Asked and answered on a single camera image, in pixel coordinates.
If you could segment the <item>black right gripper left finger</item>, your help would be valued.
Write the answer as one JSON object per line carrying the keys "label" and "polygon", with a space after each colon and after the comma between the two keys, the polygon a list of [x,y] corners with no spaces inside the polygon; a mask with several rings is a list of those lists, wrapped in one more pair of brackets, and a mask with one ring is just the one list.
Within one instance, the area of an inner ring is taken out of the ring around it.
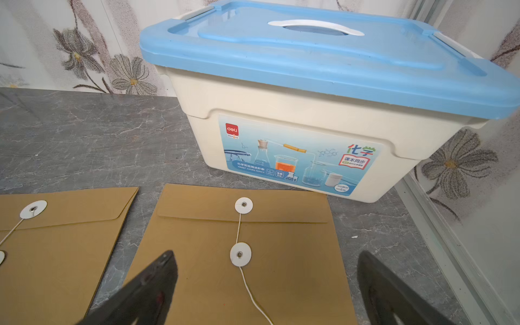
{"label": "black right gripper left finger", "polygon": [[178,279],[173,251],[165,251],[80,324],[164,324]]}

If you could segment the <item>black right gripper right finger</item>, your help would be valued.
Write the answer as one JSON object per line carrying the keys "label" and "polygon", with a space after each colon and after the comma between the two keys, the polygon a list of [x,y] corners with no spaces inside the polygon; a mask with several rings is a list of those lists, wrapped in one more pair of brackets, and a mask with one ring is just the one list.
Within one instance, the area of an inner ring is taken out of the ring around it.
{"label": "black right gripper right finger", "polygon": [[368,251],[357,260],[357,282],[371,324],[452,324]]}

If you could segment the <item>brown kraft file bag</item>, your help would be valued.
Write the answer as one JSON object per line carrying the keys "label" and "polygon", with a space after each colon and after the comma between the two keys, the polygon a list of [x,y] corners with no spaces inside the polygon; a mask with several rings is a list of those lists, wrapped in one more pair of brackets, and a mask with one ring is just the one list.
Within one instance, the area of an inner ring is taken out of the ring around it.
{"label": "brown kraft file bag", "polygon": [[168,324],[357,322],[323,194],[168,184],[127,278],[169,250]]}
{"label": "brown kraft file bag", "polygon": [[2,324],[75,324],[88,312],[137,188],[1,197]]}

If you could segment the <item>blue lidded white storage box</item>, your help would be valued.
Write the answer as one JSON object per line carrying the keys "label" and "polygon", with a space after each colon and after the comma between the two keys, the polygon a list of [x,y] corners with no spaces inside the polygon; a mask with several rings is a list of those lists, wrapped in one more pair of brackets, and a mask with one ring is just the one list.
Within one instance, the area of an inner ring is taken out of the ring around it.
{"label": "blue lidded white storage box", "polygon": [[519,108],[519,79],[416,20],[254,1],[145,28],[205,163],[373,203],[445,152],[482,176],[465,131]]}

